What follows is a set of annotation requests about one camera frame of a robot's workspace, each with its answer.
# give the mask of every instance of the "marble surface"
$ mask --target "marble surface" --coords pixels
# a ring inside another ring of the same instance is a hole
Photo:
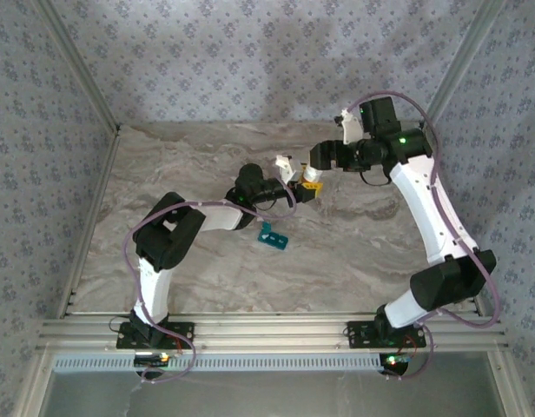
[[[188,200],[218,200],[239,168],[268,173],[276,154],[306,161],[317,142],[339,138],[332,123],[156,124],[123,127],[90,250],[71,311],[129,311],[133,281],[121,241],[173,190]],[[380,172],[368,179],[383,179]],[[402,294],[426,266],[410,211],[393,186],[369,187],[331,171],[319,199],[294,218],[273,222],[289,237],[285,251],[257,241],[260,222],[241,231],[199,234],[176,268],[171,312],[374,311]],[[271,210],[289,210],[278,202]],[[131,260],[136,264],[134,245]]]

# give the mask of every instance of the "blue floral pattern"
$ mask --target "blue floral pattern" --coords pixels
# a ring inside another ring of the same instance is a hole
[[[137,125],[330,119],[382,88],[427,105],[479,2],[55,4],[116,118]]]
[[[56,314],[108,142],[30,2],[0,1],[0,416]]]
[[[493,273],[535,412],[535,1],[507,2],[439,120],[452,200]]]

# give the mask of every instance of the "black bracket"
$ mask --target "black bracket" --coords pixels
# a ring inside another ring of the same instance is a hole
[[[173,333],[181,334],[190,341],[195,338],[195,324],[193,322],[166,321],[162,327]],[[149,341],[140,333],[130,322],[122,323],[119,327],[117,336],[117,349],[158,349],[158,350],[177,350],[190,349],[190,346],[178,339],[169,336],[163,337],[156,346],[150,346]]]
[[[407,347],[405,338],[408,336],[416,343],[417,348],[426,347],[426,336],[421,328],[406,326],[397,329],[385,340],[381,339],[373,321],[349,321],[344,332],[348,337],[351,349],[403,348]]]

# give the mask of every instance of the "vent grille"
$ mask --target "vent grille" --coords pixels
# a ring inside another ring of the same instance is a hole
[[[133,354],[58,355],[56,372],[133,371]],[[169,370],[183,370],[190,357],[171,358]],[[193,372],[381,370],[378,354],[199,354]]]

